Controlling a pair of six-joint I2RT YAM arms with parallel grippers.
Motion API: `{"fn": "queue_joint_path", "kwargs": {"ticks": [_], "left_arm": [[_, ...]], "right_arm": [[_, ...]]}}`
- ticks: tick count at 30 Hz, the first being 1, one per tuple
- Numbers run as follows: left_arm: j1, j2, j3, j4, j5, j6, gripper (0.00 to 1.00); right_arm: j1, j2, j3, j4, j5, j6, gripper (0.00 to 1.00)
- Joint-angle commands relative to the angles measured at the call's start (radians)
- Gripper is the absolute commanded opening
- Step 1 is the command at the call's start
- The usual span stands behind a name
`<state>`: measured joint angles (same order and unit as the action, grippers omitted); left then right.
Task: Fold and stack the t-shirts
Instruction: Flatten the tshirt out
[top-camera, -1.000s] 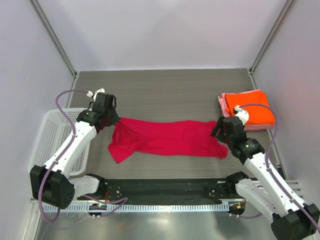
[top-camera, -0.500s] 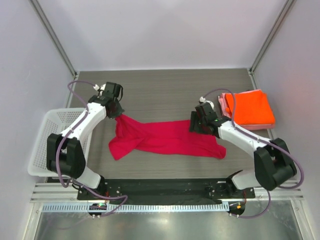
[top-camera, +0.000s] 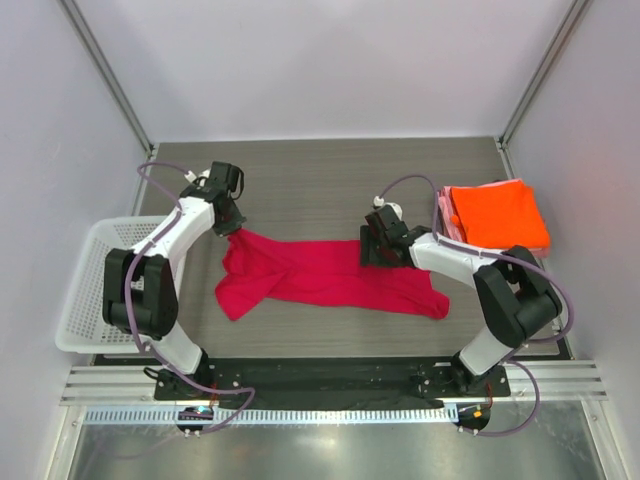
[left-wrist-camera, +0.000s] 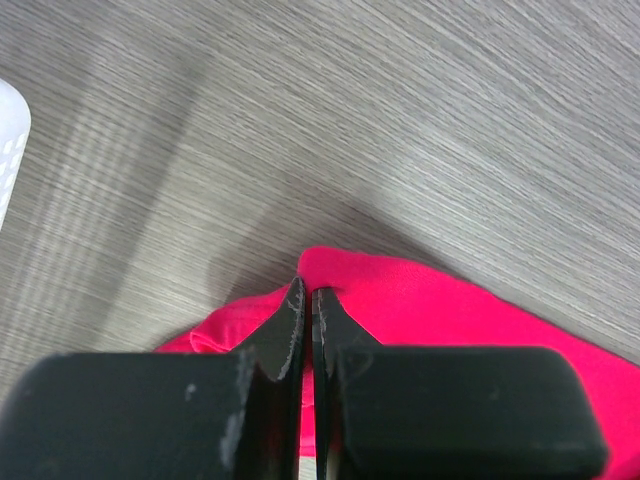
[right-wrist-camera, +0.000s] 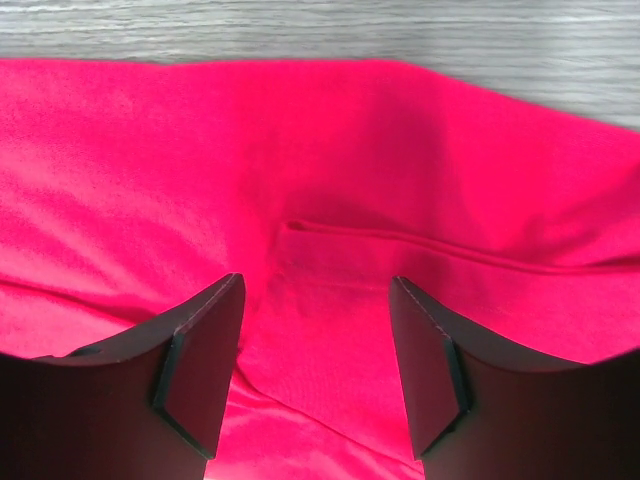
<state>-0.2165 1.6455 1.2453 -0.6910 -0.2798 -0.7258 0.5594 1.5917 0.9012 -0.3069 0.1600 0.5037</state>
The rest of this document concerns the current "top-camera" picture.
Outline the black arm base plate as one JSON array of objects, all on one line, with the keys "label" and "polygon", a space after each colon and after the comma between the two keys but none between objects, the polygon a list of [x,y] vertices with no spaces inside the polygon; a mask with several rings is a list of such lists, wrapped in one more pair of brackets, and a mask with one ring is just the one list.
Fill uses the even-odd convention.
[{"label": "black arm base plate", "polygon": [[412,410],[511,395],[504,368],[461,388],[442,357],[219,358],[210,368],[211,388],[254,388],[253,410]]}]

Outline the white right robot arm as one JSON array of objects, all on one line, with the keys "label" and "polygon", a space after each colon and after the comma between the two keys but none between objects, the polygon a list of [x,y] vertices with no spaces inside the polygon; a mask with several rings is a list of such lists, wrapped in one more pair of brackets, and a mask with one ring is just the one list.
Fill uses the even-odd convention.
[{"label": "white right robot arm", "polygon": [[475,290],[485,326],[453,356],[450,367],[452,386],[462,395],[483,388],[502,360],[563,310],[527,248],[480,251],[443,239],[426,227],[410,229],[393,204],[365,216],[360,227],[360,263],[435,272]]}]

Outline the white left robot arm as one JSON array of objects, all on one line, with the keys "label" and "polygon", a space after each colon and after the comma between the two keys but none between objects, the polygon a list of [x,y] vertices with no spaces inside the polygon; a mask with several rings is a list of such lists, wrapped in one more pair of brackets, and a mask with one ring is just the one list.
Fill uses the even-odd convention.
[{"label": "white left robot arm", "polygon": [[176,165],[186,187],[175,194],[151,179],[147,162],[137,169],[146,182],[167,195],[171,213],[143,240],[112,249],[105,258],[102,315],[106,324],[132,336],[141,353],[150,353],[178,377],[190,398],[205,397],[213,385],[208,355],[179,325],[175,276],[178,264],[205,233],[229,236],[246,218],[236,205],[244,191],[240,167],[214,161],[199,174]]}]

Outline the magenta t shirt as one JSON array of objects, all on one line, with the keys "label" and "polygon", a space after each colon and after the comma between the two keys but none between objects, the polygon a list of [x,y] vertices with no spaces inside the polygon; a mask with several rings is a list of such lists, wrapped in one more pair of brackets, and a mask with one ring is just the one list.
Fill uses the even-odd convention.
[{"label": "magenta t shirt", "polygon": [[356,307],[441,320],[450,300],[430,273],[410,267],[362,266],[357,240],[284,242],[242,229],[229,237],[226,272],[215,296],[237,321],[264,299]]}]

